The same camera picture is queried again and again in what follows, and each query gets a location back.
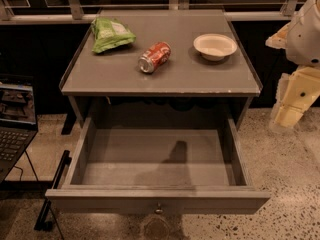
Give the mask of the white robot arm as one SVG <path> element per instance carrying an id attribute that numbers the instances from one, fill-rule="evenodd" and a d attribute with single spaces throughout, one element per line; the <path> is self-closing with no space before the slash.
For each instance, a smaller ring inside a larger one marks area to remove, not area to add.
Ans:
<path id="1" fill-rule="evenodd" d="M 274 125 L 292 128 L 320 96 L 320 0 L 307 0 L 265 44 L 284 49 L 297 65 L 292 74 L 281 75 L 271 113 Z"/>

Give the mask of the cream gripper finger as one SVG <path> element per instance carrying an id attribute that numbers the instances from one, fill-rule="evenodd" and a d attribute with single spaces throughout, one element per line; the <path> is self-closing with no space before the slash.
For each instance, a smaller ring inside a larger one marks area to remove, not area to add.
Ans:
<path id="1" fill-rule="evenodd" d="M 294 127 L 302 118 L 301 108 L 276 102 L 271 111 L 271 122 L 285 128 Z"/>
<path id="2" fill-rule="evenodd" d="M 289 24 L 284 25 L 266 40 L 265 45 L 274 49 L 285 49 L 287 47 L 288 28 Z"/>

